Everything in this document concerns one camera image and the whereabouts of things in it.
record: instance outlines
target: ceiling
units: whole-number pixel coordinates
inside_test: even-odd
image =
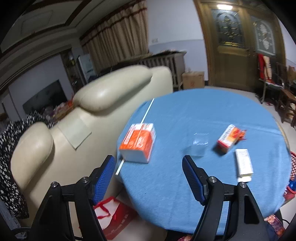
[[[3,55],[53,29],[74,28],[78,37],[131,0],[36,0],[16,20],[0,44]]]

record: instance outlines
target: red shopping bag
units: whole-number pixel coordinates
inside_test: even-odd
[[[94,211],[108,240],[114,239],[138,215],[114,197],[99,202]]]

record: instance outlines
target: black floral cloth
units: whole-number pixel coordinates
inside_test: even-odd
[[[20,121],[10,122],[0,135],[0,198],[11,214],[20,219],[29,217],[28,207],[25,197],[13,179],[10,161],[20,137],[36,122],[44,122],[48,128],[56,124],[35,111]]]

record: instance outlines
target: red cloth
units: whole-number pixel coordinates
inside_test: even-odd
[[[258,54],[258,67],[260,71],[260,79],[265,80],[265,75],[264,75],[264,66],[265,66],[265,61],[263,59],[263,54]]]

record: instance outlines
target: blue object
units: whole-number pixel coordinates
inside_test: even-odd
[[[209,192],[207,180],[201,177],[201,174],[200,174],[200,177],[196,175],[187,158],[191,158],[191,157],[185,156],[183,157],[183,160],[182,160],[183,172],[186,176],[186,179],[188,181],[188,184],[191,188],[191,191],[193,193],[195,200],[200,202],[200,204],[204,206],[205,201],[207,200],[208,192]]]
[[[101,168],[104,168],[104,170],[102,171],[102,174],[95,185],[94,196],[92,199],[95,204],[103,200],[111,177],[114,173],[115,165],[116,161],[113,156],[110,156],[110,159],[108,160],[106,166],[102,164]]]
[[[132,115],[118,139],[118,147],[133,123],[140,123],[150,101]],[[193,233],[203,206],[196,202],[182,170],[188,130],[209,133],[203,157],[192,157],[198,167],[221,182],[237,184],[235,149],[248,149],[254,174],[248,183],[264,217],[284,203],[291,156],[273,116],[260,104],[229,91],[194,89],[155,98],[145,123],[154,123],[156,140],[148,164],[125,162],[120,177],[139,215],[165,229]],[[215,152],[228,125],[246,129],[246,140],[225,154]],[[228,202],[217,234],[223,234]]]
[[[296,179],[294,181],[290,180],[288,185],[292,191],[296,191]]]

